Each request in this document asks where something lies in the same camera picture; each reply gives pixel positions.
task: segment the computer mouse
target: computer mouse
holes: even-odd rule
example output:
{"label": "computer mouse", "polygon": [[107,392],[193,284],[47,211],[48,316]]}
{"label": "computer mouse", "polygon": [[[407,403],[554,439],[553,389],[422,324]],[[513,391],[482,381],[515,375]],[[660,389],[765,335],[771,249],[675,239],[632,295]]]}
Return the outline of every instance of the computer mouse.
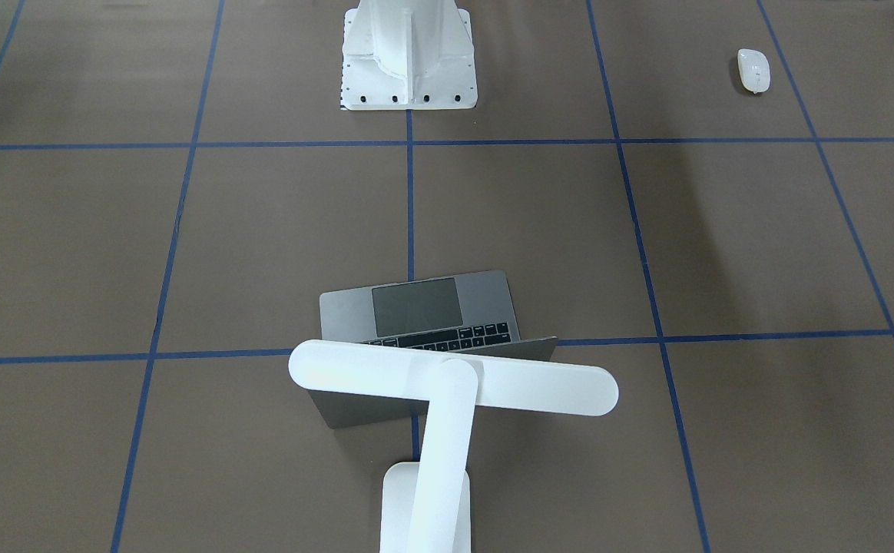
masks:
{"label": "computer mouse", "polygon": [[737,69],[741,72],[741,84],[754,94],[771,86],[771,67],[763,53],[746,48],[737,50]]}

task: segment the gray laptop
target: gray laptop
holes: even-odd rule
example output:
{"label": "gray laptop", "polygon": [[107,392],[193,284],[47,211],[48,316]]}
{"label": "gray laptop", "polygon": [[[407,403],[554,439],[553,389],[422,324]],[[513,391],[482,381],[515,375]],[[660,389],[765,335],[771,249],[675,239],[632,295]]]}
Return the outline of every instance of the gray laptop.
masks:
{"label": "gray laptop", "polygon": [[[549,361],[556,336],[523,340],[503,270],[324,293],[321,337],[373,346]],[[310,392],[331,428],[426,412],[426,402]]]}

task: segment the white stand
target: white stand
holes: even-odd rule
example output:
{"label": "white stand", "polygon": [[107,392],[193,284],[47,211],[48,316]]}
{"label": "white stand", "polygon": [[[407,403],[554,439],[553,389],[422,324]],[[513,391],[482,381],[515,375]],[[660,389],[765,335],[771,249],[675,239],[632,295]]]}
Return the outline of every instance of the white stand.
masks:
{"label": "white stand", "polygon": [[345,109],[478,103],[471,15],[454,0],[362,0],[345,14]]}
{"label": "white stand", "polygon": [[618,386],[598,367],[309,340],[290,354],[303,388],[425,399],[423,455],[382,486],[380,553],[471,553],[465,464],[475,406],[602,416]]}

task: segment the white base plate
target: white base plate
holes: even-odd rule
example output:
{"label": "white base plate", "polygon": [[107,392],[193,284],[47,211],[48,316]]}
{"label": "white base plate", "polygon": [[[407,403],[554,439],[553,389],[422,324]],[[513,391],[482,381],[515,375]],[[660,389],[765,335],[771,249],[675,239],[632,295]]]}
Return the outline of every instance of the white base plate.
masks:
{"label": "white base plate", "polygon": [[[379,553],[407,553],[412,497],[416,493],[418,462],[397,462],[382,481],[382,526]],[[461,508],[457,514],[457,533],[453,553],[471,553],[471,479],[464,473]]]}
{"label": "white base plate", "polygon": [[[353,8],[345,14],[345,39],[358,11]],[[471,14],[458,12],[471,36]],[[436,71],[419,78],[412,101],[407,98],[406,80],[384,72],[376,59],[345,56],[342,63],[342,109],[469,109],[477,103],[474,56],[441,60]]]}

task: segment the laptop keyboard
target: laptop keyboard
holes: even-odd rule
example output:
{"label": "laptop keyboard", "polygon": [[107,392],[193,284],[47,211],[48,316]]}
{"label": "laptop keyboard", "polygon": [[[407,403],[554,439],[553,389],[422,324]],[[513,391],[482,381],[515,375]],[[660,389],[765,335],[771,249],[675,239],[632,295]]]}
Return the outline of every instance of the laptop keyboard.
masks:
{"label": "laptop keyboard", "polygon": [[432,333],[415,333],[415,335],[374,339],[373,346],[411,347],[411,349],[429,349],[431,351],[455,351],[471,349],[471,347],[494,346],[496,343],[512,341],[508,332],[508,323],[494,325],[464,326],[461,329],[433,330]]}

